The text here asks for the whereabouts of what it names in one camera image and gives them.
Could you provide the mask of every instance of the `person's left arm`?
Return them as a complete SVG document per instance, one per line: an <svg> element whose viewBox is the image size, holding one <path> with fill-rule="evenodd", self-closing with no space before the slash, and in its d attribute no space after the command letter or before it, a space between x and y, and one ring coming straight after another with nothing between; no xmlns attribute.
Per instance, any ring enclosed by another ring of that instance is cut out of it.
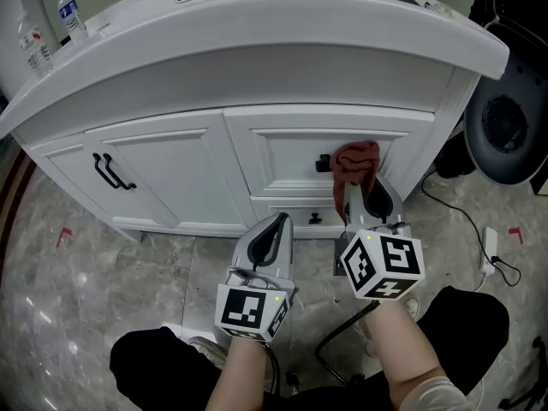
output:
<svg viewBox="0 0 548 411"><path fill-rule="evenodd" d="M259 342L232 338L229 356L205 411L259 411L263 407L266 352Z"/></svg>

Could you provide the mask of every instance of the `brown towel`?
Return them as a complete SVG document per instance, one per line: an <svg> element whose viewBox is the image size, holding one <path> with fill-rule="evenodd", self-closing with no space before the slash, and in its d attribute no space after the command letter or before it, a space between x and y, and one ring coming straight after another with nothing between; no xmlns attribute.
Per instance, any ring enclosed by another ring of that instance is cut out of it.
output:
<svg viewBox="0 0 548 411"><path fill-rule="evenodd" d="M338 148L331 156L333 172L333 198L337 213L346 223L344 216L344 183L361 184L367 176L367 192L370 193L377 176L380 156L376 141L357 141Z"/></svg>

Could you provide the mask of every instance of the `marble tile floor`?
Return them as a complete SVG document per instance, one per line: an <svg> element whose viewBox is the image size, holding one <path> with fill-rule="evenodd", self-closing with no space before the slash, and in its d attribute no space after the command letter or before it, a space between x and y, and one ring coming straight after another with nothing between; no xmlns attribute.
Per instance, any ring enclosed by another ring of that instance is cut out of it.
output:
<svg viewBox="0 0 548 411"><path fill-rule="evenodd" d="M479 407L494 410L502 397L532 385L530 342L537 335L548 339L548 199L533 196L528 185L499 188L478 173L453 180L434 175L427 188L465 208L480 227L496 229L499 255L522 272L515 288L496 274L482 289L502 301L511 318L509 344L485 376ZM477 287L480 249L464 216L419 188L405 206L426 262L427 280L414 291L421 311L446 285ZM57 246L63 227L72 235ZM508 234L511 227L521 228L523 245ZM37 170L17 213L0 290L0 392L6 402L13 411L137 409L117 391L109 371L114 342L132 330L167 325L181 338L200 334L226 344L213 316L217 284L234 245L231 239L178 235L145 235L133 244ZM331 275L332 255L332 241L295 242L300 292L274 349L283 371L296 372L303 389L337 384L313 350L364 306L346 277ZM325 349L325 357L346 376L370 375L378 363L365 356L364 346L360 329L351 328ZM476 388L472 403L479 396Z"/></svg>

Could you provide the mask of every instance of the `red floor marking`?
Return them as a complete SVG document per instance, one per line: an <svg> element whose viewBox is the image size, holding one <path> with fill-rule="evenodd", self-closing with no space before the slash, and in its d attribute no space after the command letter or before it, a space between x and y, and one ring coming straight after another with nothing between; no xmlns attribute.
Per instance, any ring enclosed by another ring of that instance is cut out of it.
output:
<svg viewBox="0 0 548 411"><path fill-rule="evenodd" d="M521 237L521 230L519 227L516 227L514 229L508 229L508 234L520 236L520 245L523 245L523 238Z"/></svg>
<svg viewBox="0 0 548 411"><path fill-rule="evenodd" d="M57 240L57 245L55 245L55 248L59 248L59 246L61 245L61 239L64 235L72 236L72 230L67 229L66 227L63 227L61 229L61 233L59 234L59 239Z"/></svg>

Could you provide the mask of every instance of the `white sleeve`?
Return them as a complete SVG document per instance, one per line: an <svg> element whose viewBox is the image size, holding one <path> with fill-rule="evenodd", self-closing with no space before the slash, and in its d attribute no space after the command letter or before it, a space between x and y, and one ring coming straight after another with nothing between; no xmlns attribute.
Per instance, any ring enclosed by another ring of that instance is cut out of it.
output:
<svg viewBox="0 0 548 411"><path fill-rule="evenodd" d="M448 378L437 376L411 391L400 411L474 411L474 407Z"/></svg>

